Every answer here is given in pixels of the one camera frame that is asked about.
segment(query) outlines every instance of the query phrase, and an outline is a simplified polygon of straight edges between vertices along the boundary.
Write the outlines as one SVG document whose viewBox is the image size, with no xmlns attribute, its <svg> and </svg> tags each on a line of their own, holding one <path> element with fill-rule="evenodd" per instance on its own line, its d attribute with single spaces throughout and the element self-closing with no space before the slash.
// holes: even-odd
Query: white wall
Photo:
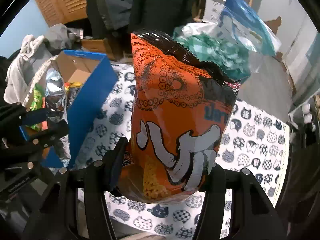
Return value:
<svg viewBox="0 0 320 240">
<path fill-rule="evenodd" d="M 310 17 L 306 15 L 294 45 L 290 48 L 283 60 L 297 90 L 303 85 L 303 82 L 312 67 L 306 53 L 312 45 L 317 33 L 318 31 Z"/>
<path fill-rule="evenodd" d="M 43 35 L 49 29 L 35 0 L 30 0 L 16 15 L 0 37 L 0 56 L 10 57 L 21 48 L 23 38 L 32 34 Z"/>
<path fill-rule="evenodd" d="M 316 27 L 298 0 L 253 0 L 252 8 L 264 22 L 281 17 L 282 23 L 276 34 L 282 43 L 279 51 L 298 91 L 298 98 L 306 92 L 309 85 L 306 83 L 311 82 L 310 71 L 313 65 L 317 65 L 316 62 L 311 64 L 306 56 L 317 35 Z"/>
<path fill-rule="evenodd" d="M 276 36 L 282 43 L 279 51 L 285 55 L 307 15 L 304 8 L 298 0 L 253 0 L 252 8 L 264 22 L 281 17 L 282 23 Z"/>
</svg>

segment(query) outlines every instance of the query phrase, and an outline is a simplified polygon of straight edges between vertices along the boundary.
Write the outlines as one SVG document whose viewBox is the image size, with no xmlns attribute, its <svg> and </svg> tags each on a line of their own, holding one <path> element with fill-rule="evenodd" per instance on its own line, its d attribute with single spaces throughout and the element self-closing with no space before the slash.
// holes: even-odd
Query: gray cloth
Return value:
<svg viewBox="0 0 320 240">
<path fill-rule="evenodd" d="M 24 103 L 33 77 L 41 65 L 52 57 L 43 42 L 43 36 L 35 38 L 33 35 L 27 35 L 24 37 L 21 50 L 7 71 L 5 79 L 7 87 L 4 92 L 4 101 L 7 103 Z"/>
<path fill-rule="evenodd" d="M 53 56 L 58 55 L 63 49 L 72 49 L 78 39 L 77 35 L 62 23 L 50 27 L 44 37 L 46 47 Z"/>
<path fill-rule="evenodd" d="M 97 6 L 108 30 L 117 30 L 129 24 L 133 0 L 97 0 Z"/>
</svg>

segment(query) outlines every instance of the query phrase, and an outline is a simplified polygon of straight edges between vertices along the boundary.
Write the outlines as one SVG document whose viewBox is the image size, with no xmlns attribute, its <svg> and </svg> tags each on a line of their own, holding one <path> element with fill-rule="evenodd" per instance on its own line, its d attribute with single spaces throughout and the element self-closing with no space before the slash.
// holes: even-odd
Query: blue cardboard box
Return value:
<svg viewBox="0 0 320 240">
<path fill-rule="evenodd" d="M 82 82 L 80 79 L 85 81 L 67 111 L 71 154 L 68 167 L 72 167 L 93 120 L 118 78 L 105 54 L 74 50 L 64 50 L 63 53 L 67 55 L 66 60 L 61 59 L 62 57 L 59 59 L 59 55 L 56 62 L 64 82 Z M 53 147 L 42 161 L 42 166 L 63 167 Z"/>
</svg>

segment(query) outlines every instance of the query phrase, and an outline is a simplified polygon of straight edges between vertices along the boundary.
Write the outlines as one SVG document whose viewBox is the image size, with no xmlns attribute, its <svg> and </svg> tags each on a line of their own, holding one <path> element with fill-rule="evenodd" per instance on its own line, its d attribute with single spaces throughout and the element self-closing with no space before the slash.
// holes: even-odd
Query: white towel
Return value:
<svg viewBox="0 0 320 240">
<path fill-rule="evenodd" d="M 44 36 L 35 38 L 33 35 L 27 35 L 22 41 L 22 46 L 18 56 L 12 61 L 8 68 L 7 78 L 5 81 L 8 83 L 4 92 L 4 101 L 9 104 L 16 102 L 23 102 L 28 94 L 28 84 L 26 84 L 23 76 L 24 67 L 27 61 L 42 45 Z"/>
</svg>

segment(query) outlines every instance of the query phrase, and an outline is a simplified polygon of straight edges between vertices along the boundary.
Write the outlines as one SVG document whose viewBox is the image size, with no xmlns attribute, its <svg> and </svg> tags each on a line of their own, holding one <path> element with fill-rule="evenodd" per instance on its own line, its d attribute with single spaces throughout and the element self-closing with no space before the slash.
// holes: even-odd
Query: snack bag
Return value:
<svg viewBox="0 0 320 240">
<path fill-rule="evenodd" d="M 131 39 L 136 87 L 118 188 L 139 202 L 181 202 L 212 169 L 240 82 L 163 33 Z"/>
</svg>

